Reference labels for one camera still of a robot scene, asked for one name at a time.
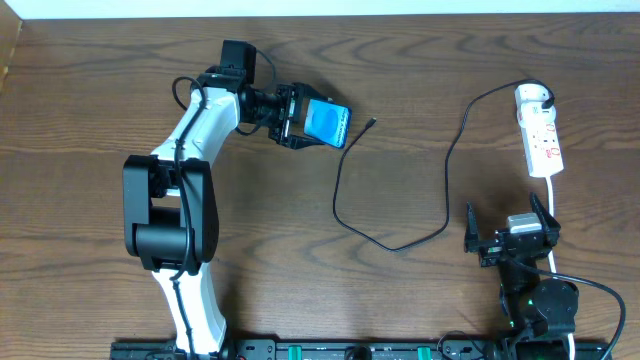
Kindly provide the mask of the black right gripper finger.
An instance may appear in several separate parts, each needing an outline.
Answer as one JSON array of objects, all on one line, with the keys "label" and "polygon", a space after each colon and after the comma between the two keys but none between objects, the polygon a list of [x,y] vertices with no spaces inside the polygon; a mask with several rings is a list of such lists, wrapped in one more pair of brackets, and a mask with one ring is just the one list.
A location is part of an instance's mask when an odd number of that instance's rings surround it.
[{"label": "black right gripper finger", "polygon": [[560,224],[544,207],[539,197],[534,192],[529,194],[529,201],[533,212],[539,219],[542,230],[545,232],[559,232]]},{"label": "black right gripper finger", "polygon": [[467,224],[466,224],[464,242],[478,243],[479,231],[478,231],[477,219],[470,202],[467,203],[466,218],[467,218]]}]

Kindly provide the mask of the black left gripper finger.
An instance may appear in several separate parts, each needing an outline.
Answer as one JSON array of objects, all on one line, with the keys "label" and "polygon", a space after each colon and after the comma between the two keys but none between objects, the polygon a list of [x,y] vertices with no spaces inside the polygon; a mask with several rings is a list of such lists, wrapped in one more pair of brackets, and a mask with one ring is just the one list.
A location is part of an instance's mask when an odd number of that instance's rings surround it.
[{"label": "black left gripper finger", "polygon": [[292,150],[299,150],[310,146],[322,145],[322,141],[306,136],[290,135],[286,138],[286,146]]},{"label": "black left gripper finger", "polygon": [[318,90],[316,90],[309,84],[303,84],[302,87],[303,87],[305,98],[321,100],[328,103],[334,102],[334,100],[331,97],[323,95],[322,93],[320,93]]}]

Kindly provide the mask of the blue screen Galaxy smartphone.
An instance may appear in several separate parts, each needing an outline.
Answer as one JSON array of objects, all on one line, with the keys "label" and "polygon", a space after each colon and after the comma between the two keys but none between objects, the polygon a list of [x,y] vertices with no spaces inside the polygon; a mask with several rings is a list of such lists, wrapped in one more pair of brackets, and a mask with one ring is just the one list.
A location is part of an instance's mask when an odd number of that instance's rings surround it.
[{"label": "blue screen Galaxy smartphone", "polygon": [[311,99],[307,107],[304,134],[342,149],[347,141],[351,116],[349,107]]}]

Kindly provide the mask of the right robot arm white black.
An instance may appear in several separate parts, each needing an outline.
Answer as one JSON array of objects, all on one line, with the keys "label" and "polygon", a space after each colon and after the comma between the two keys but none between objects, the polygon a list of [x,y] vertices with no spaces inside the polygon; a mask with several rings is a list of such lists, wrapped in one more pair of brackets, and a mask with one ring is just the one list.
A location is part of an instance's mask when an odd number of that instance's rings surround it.
[{"label": "right robot arm white black", "polygon": [[541,278],[537,262],[547,258],[561,225],[536,194],[532,211],[507,218],[504,229],[481,239],[477,217],[467,207],[464,251],[476,253],[482,267],[497,267],[500,302],[511,329],[487,348],[490,359],[560,359],[569,354],[579,291],[573,283]]}]

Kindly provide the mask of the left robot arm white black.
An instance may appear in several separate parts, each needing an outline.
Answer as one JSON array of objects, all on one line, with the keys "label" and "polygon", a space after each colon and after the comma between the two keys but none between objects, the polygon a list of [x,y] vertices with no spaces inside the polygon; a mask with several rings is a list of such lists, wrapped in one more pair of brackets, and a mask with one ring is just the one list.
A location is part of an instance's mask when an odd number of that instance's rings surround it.
[{"label": "left robot arm white black", "polygon": [[124,243],[161,288],[176,327],[176,339],[148,358],[233,359],[234,342],[217,303],[211,262],[219,241],[212,168],[227,138],[242,124],[267,129],[277,144],[298,150],[317,145],[294,135],[312,102],[333,99],[294,82],[273,90],[254,85],[262,51],[226,40],[218,64],[196,77],[179,76],[171,92],[186,84],[177,103],[183,115],[150,154],[129,156],[122,170]]}]

